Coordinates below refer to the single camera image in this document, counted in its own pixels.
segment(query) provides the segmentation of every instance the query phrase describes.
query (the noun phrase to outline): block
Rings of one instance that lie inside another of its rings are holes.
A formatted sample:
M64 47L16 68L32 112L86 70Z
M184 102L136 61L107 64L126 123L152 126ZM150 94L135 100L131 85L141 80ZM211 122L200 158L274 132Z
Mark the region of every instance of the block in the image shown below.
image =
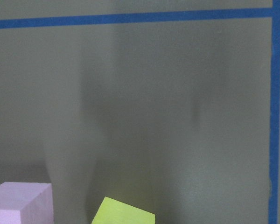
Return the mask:
M0 224L53 224L50 183L5 182L0 185Z
M154 224L155 215L148 211L105 197L92 224Z

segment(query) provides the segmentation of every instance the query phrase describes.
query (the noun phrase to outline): vertical blue line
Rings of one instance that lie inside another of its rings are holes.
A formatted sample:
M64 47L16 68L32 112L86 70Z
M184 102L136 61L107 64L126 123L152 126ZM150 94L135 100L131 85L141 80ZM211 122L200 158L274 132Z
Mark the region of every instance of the vertical blue line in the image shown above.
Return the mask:
M271 107L270 107L270 181L268 223L278 223L279 175L279 119L280 119L280 0L273 0Z

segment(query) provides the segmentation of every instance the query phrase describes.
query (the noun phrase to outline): blue tape strip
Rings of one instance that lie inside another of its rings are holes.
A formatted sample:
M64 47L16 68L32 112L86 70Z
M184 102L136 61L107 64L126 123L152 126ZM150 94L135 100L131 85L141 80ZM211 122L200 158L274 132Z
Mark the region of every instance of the blue tape strip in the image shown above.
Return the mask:
M165 21L215 20L215 19L236 19L236 18L262 18L262 17L271 17L272 15L273 15L273 11L271 8L246 8L246 9L200 10L200 11L162 12L162 13L65 16L65 17L0 20L0 29L134 23L134 22L165 22Z
M280 0L273 0L271 108L270 108L270 180L268 223L278 223L279 120L280 120Z

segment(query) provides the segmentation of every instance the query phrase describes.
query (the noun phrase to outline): cube side face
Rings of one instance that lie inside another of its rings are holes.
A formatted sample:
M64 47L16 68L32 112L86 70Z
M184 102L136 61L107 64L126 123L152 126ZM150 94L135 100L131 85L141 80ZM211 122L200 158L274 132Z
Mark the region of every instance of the cube side face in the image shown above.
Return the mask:
M155 224L155 215L105 197L92 224Z
M0 210L0 224L21 224L19 210Z
M52 186L49 185L21 210L21 224L53 224Z

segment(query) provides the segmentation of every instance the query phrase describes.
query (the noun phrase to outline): horizontal blue line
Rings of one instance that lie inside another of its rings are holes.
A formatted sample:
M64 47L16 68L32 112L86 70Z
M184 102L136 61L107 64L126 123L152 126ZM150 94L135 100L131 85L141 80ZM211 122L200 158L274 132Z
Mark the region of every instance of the horizontal blue line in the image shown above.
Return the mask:
M64 17L0 20L0 29L114 24L114 23L137 23L137 22L261 18L261 17L270 17L272 15L273 15L273 10L271 8L246 8L246 9L200 10L200 11L182 11L182 12L64 16Z

